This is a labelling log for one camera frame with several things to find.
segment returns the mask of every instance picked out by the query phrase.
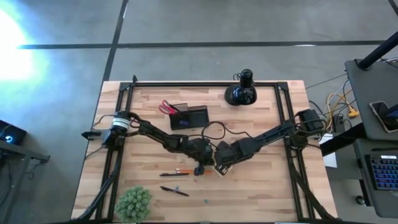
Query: green plant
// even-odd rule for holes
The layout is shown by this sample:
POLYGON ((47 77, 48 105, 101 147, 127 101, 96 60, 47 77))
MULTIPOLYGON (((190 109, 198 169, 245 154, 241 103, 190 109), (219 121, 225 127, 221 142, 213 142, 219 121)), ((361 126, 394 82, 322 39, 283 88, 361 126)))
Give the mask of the green plant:
POLYGON ((120 196, 115 205, 116 215, 122 222, 140 223, 149 215, 151 198, 149 190, 141 186, 131 188, 120 196))

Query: white paper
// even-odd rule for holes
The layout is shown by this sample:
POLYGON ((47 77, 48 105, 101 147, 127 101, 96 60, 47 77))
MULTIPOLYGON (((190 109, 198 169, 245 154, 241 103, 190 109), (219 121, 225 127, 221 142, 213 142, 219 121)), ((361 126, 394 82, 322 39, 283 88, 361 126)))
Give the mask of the white paper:
MULTIPOLYGON (((324 134, 321 140, 319 141, 319 144, 322 144, 324 142, 327 142, 333 138, 332 134, 324 134)), ((336 161, 336 153, 331 153, 327 156, 323 157, 323 163, 325 164, 326 167, 332 167, 332 168, 337 168, 337 161, 336 161)))

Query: black speaker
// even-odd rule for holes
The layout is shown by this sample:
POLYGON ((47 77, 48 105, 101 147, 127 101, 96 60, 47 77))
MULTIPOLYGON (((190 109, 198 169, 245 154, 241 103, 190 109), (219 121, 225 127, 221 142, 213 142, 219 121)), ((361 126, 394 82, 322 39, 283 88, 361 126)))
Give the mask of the black speaker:
POLYGON ((0 141, 6 141, 10 144, 20 146, 25 136, 26 131, 0 120, 0 141))

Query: smartphone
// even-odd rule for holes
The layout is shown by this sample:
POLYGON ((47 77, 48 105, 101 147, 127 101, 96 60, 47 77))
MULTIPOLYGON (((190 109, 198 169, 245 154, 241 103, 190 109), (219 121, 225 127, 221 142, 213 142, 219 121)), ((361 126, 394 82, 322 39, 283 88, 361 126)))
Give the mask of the smartphone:
POLYGON ((395 115, 397 111, 391 111, 384 101, 378 101, 369 104, 377 120, 387 133, 398 131, 398 120, 395 115))

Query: concrete floor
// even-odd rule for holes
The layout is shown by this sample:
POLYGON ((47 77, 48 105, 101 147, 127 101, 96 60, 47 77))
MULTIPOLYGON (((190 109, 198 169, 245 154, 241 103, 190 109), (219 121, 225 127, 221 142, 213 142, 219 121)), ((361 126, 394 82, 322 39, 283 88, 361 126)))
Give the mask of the concrete floor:
MULTIPOLYGON (((121 6, 122 0, 0 2, 0 119, 28 131, 32 150, 51 155, 34 180, 24 181, 11 223, 69 219, 87 146, 80 133, 93 121, 109 56, 109 49, 13 47, 111 44, 121 6)), ((387 0, 130 0, 119 43, 384 40, 397 28, 387 0)), ((305 80, 309 86, 343 74, 345 60, 376 47, 118 49, 109 79, 230 80, 250 68, 257 80, 305 80)), ((324 107, 345 80, 313 87, 308 97, 324 107)), ((6 175, 0 180, 7 181, 6 175)), ((395 223, 355 204, 354 180, 331 179, 331 187, 340 218, 395 223)))

